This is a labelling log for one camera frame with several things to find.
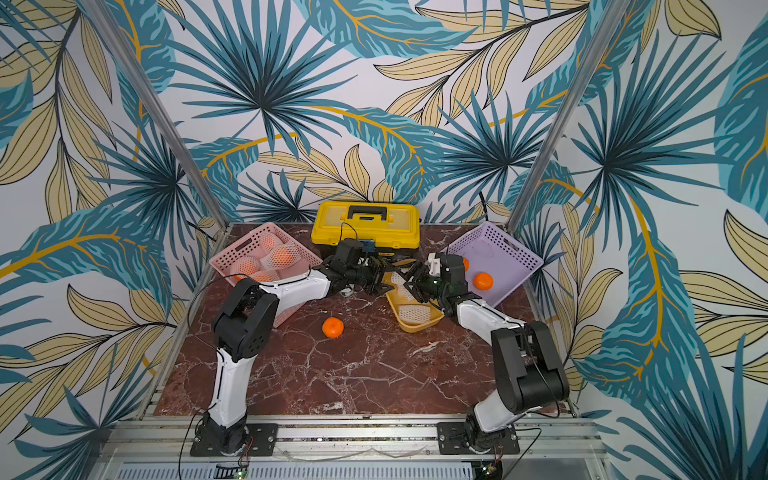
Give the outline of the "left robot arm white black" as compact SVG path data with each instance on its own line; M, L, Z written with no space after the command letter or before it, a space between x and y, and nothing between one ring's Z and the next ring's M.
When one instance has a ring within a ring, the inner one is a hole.
M233 451L245 441L252 365L266 347L278 315L347 287L382 295L390 289L384 276L392 269L387 260L367 255L361 241L344 239L334 255L305 274L277 283L248 276L239 280L212 321L217 376L211 405L203 415L203 433L221 450Z

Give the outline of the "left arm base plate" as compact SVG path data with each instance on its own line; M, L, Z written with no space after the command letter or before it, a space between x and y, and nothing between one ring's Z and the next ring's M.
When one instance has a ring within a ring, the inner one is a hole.
M223 429L215 422L196 430L190 449L192 457L270 457L278 433L276 423L236 424Z

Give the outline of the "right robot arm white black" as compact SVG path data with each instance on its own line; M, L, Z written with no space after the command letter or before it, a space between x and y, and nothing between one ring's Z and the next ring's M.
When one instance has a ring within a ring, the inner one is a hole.
M425 262L396 266L393 277L417 301L436 307L491 346L495 390L464 420L468 447L487 450L525 414L567 399L569 382L549 328L512 318L472 292L461 256L432 254Z

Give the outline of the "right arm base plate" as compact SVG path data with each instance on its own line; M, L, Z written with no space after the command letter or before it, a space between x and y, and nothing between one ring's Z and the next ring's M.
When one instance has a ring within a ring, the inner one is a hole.
M439 422L436 430L442 455L520 453L518 437L512 427L488 433L477 426L470 426L468 422Z

